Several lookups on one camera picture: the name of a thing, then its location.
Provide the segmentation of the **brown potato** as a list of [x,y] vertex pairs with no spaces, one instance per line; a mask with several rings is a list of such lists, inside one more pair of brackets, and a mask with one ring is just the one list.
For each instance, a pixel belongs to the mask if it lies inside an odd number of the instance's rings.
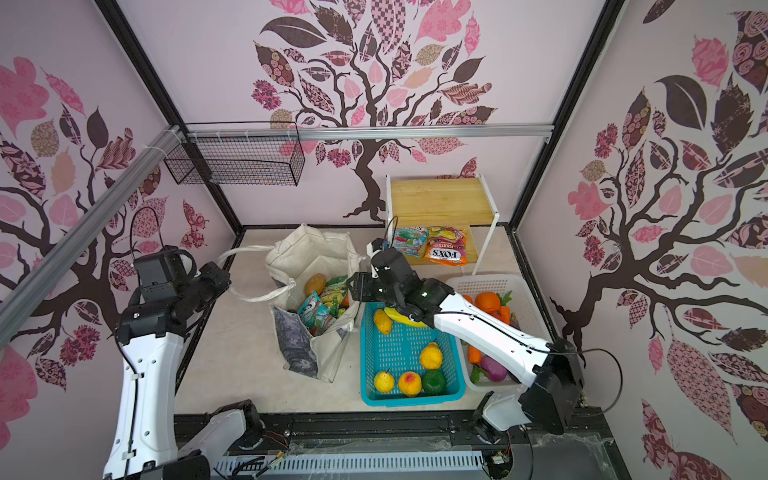
[[306,297],[312,294],[321,295],[325,290],[327,279],[322,274],[315,274],[310,277],[304,284],[303,293]]

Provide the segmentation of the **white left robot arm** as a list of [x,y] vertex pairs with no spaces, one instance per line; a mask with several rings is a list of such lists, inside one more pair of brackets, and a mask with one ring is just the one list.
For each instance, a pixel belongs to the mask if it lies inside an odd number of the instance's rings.
[[115,341],[123,380],[105,479],[124,479],[178,458],[173,431],[176,375],[188,320],[229,289],[216,263],[164,246],[133,262],[138,287],[120,315]]

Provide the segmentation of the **yellow-green candy bag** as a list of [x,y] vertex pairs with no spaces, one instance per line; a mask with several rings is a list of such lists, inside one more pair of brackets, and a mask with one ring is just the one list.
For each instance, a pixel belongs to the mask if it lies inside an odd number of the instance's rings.
[[338,318],[349,307],[347,277],[341,275],[328,280],[320,299],[330,315]]

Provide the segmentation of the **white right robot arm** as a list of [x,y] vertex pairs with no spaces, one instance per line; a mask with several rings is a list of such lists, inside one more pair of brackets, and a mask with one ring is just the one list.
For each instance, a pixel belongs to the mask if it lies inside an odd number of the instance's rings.
[[500,363],[526,389],[511,406],[488,398],[482,421],[497,431],[531,423],[550,434],[570,427],[584,388],[577,349],[568,341],[531,336],[468,302],[448,284],[422,279],[383,239],[367,245],[370,269],[351,275],[352,299],[382,304],[417,327],[450,334]]

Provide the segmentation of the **teal candy bag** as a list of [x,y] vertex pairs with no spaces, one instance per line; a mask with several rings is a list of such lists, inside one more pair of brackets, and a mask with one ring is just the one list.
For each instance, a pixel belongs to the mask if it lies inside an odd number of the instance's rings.
[[323,334],[335,320],[317,294],[312,294],[305,299],[298,310],[298,315],[312,336]]

